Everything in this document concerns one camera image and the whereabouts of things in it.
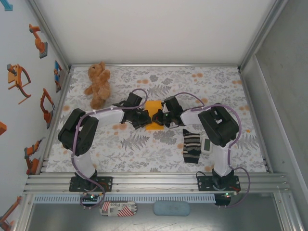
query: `yellow sponge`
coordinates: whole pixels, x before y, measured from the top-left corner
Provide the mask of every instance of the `yellow sponge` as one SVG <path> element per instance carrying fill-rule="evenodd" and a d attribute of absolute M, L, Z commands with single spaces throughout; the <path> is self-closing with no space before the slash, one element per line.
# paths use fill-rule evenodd
<path fill-rule="evenodd" d="M 145 103 L 145 110 L 149 111 L 149 116 L 152 119 L 153 115 L 155 113 L 157 113 L 158 109 L 161 109 L 162 105 L 161 105 L 161 101 L 157 100 L 157 101 L 147 101 Z M 160 126 L 157 123 L 151 123 L 149 125 L 147 125 L 145 127 L 146 130 L 164 130 L 164 126 Z"/>

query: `patterned fabric surface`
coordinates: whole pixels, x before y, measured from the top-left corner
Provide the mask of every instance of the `patterned fabric surface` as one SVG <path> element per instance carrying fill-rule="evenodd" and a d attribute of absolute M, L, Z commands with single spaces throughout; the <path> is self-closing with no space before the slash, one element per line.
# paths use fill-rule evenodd
<path fill-rule="evenodd" d="M 150 67 L 107 66 L 111 71 L 111 97 L 104 107 L 125 100 L 135 88 L 143 88 L 149 100 L 163 100 L 178 92 L 190 92 L 206 105 L 223 103 L 237 111 L 243 130 L 237 145 L 232 148 L 232 165 L 248 171 L 264 172 L 262 155 L 236 67 Z M 71 111 L 81 108 L 90 111 L 92 96 L 83 94 L 90 85 L 87 67 L 73 71 L 63 106 L 57 133 Z M 177 97 L 183 109 L 200 105 L 190 95 Z M 198 164 L 184 163 L 183 128 L 206 136 L 201 125 L 175 129 L 135 130 L 130 123 L 111 124 L 97 130 L 89 150 L 94 167 L 99 172 L 196 172 L 211 171 L 212 154 L 201 154 Z M 57 138 L 53 141 L 47 172 L 73 172 L 71 152 Z"/>

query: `brown teddy bear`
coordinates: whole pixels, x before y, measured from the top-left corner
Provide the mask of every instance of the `brown teddy bear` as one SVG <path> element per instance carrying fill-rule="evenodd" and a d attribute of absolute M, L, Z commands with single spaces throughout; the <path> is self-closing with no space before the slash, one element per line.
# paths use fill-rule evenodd
<path fill-rule="evenodd" d="M 88 70 L 88 76 L 92 81 L 91 86 L 85 89 L 86 95 L 93 93 L 93 99 L 90 103 L 91 108 L 100 109 L 103 107 L 105 101 L 110 97 L 110 85 L 108 79 L 110 78 L 110 71 L 105 70 L 105 63 L 93 64 Z"/>

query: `teddy bear ear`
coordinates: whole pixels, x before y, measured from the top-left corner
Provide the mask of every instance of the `teddy bear ear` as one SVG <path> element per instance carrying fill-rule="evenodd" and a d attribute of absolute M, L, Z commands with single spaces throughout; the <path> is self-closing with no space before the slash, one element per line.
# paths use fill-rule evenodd
<path fill-rule="evenodd" d="M 100 62 L 100 65 L 102 66 L 103 69 L 105 69 L 105 63 L 103 61 Z"/>

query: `striped sock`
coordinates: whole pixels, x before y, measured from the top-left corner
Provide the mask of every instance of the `striped sock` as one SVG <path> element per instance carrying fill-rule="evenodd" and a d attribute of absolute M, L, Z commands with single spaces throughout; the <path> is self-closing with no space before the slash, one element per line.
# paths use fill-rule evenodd
<path fill-rule="evenodd" d="M 189 132 L 186 129 L 183 129 L 184 137 L 184 147 L 183 147 L 183 157 L 185 163 L 194 163 L 199 162 L 199 157 L 201 154 L 201 143 L 200 135 Z"/>

